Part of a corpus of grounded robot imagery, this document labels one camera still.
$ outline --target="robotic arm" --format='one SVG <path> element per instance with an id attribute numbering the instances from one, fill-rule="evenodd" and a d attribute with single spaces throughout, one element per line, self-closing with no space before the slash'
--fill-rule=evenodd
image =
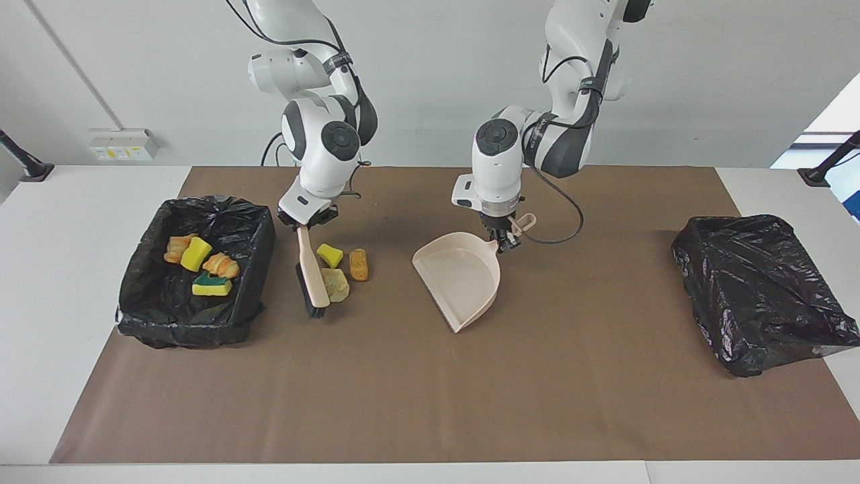
<path id="1" fill-rule="evenodd" d="M 359 149 L 377 131 L 377 115 L 335 25 L 311 0 L 243 0 L 261 38 L 286 49 L 249 63 L 260 90 L 288 101 L 282 132 L 302 164 L 279 202 L 287 225 L 314 226 L 337 216 L 335 202 L 359 166 Z M 311 90 L 332 86 L 335 94 Z"/>
<path id="2" fill-rule="evenodd" d="M 628 79 L 610 78 L 624 23 L 639 22 L 652 0 L 556 0 L 546 22 L 541 80 L 550 88 L 552 110 L 509 106 L 485 122 L 472 146 L 471 175 L 457 180 L 451 200 L 481 213 L 499 251 L 519 245 L 511 219 L 519 203 L 523 163 L 553 177 L 577 173 L 591 149 L 603 100 L 615 101 Z"/>

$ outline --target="dustpan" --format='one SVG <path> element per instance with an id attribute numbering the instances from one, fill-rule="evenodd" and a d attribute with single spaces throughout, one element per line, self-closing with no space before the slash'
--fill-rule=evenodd
<path id="1" fill-rule="evenodd" d="M 520 221 L 526 220 L 523 228 L 513 224 L 518 235 L 536 221 L 532 214 Z M 434 240 L 412 257 L 412 265 L 452 331 L 461 332 L 495 302 L 501 280 L 498 250 L 495 240 L 487 242 L 471 233 L 457 232 Z"/>

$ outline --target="white table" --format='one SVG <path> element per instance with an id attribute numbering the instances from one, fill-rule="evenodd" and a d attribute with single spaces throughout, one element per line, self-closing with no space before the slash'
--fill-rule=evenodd
<path id="1" fill-rule="evenodd" d="M 59 166 L 0 205 L 0 482 L 856 482 L 857 462 L 559 462 L 433 465 L 48 466 L 114 327 L 128 258 L 187 167 Z M 791 223 L 849 314 L 860 315 L 860 226 L 793 171 L 719 170 L 744 215 Z M 125 220 L 119 225 L 116 220 Z M 87 267 L 76 287 L 77 265 Z M 56 282 L 68 282 L 58 288 Z M 40 348 L 33 351 L 32 342 Z M 860 350 L 827 358 L 860 415 Z"/>

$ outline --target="black plastic bag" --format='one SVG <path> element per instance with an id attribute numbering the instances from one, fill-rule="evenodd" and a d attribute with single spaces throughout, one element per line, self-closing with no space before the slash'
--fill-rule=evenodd
<path id="1" fill-rule="evenodd" d="M 225 297 L 191 294 L 200 273 L 164 261 L 170 237 L 197 233 L 239 264 Z M 140 240 L 120 289 L 120 332 L 153 348 L 241 343 L 262 311 L 260 297 L 274 249 L 268 207 L 240 198 L 207 196 L 168 200 Z"/>
<path id="2" fill-rule="evenodd" d="M 733 375 L 860 346 L 857 322 L 785 220 L 692 219 L 673 253 L 702 334 Z"/>

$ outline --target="brown mat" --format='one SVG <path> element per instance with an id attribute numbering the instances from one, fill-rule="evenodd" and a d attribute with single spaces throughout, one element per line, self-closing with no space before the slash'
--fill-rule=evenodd
<path id="1" fill-rule="evenodd" d="M 279 225 L 252 339 L 155 351 L 114 333 L 52 462 L 497 462 L 860 458 L 860 423 L 823 361 L 731 377 L 691 316 L 671 258 L 694 215 L 736 208 L 712 169 L 588 167 L 566 180 L 576 241 L 501 260 L 490 311 L 452 334 L 411 266 L 454 231 L 462 171 L 362 171 L 362 201 L 312 231 L 366 248 L 372 280 L 309 321 L 295 236 Z M 274 208 L 292 169 L 195 168 L 182 195 Z M 573 211 L 532 174 L 536 236 Z"/>

